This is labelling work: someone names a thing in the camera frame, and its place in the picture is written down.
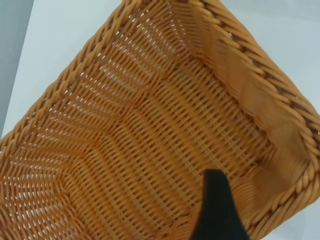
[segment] gray wall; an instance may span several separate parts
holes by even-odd
[[[34,0],[0,0],[0,137],[33,3]]]

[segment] wicker basket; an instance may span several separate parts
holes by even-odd
[[[251,239],[320,196],[320,118],[216,0],[126,0],[0,141],[0,237],[187,240],[204,169]]]

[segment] basket rim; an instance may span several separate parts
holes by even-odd
[[[105,42],[109,42],[112,39],[121,23],[124,22],[143,1],[144,0],[122,1],[109,16],[105,24],[86,42],[74,60],[30,107],[23,118],[9,133],[0,139],[1,176],[4,175],[5,158],[15,151],[19,144],[28,137],[44,113],[55,104],[59,96],[64,93],[70,85],[75,83],[76,78],[74,76],[85,69],[86,64],[95,57],[96,53],[102,50]],[[179,2],[179,0],[163,1],[172,3]],[[246,230],[248,230],[250,226],[263,219],[269,210],[272,210],[272,214],[276,216],[273,217],[273,215],[271,215],[268,219],[269,222],[272,222],[269,224],[266,232],[270,232],[280,223],[291,217],[290,214],[284,213],[285,210],[288,211],[287,207],[284,206],[288,203],[292,194],[296,194],[298,201],[298,203],[293,201],[290,205],[290,207],[294,207],[291,211],[292,214],[296,212],[297,209],[301,210],[311,204],[320,196],[320,143],[315,141],[312,132],[312,129],[318,131],[318,133],[320,132],[320,116],[311,103],[300,93],[295,84],[258,45],[250,32],[222,3],[218,0],[189,0],[189,4],[192,5],[192,7],[200,8],[204,14],[204,18],[207,18],[208,21],[214,19],[214,24],[216,24],[221,31],[224,31],[225,34],[229,35],[229,37],[225,39],[225,42],[230,47],[240,51],[247,58],[250,58],[252,60],[250,68],[258,71],[267,84],[272,84],[276,88],[276,91],[274,91],[271,96],[274,98],[274,101],[291,116],[292,121],[299,129],[299,133],[303,138],[304,145],[310,156],[311,161],[309,166],[297,183],[281,193],[277,199],[270,200],[267,206],[263,208],[266,210],[265,214],[261,214],[261,212],[260,214],[254,214],[251,219],[248,219],[248,221],[244,223]]]

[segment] white table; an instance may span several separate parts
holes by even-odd
[[[224,0],[320,112],[318,0]],[[23,117],[120,0],[34,0],[2,136]],[[320,200],[265,240],[318,240]]]

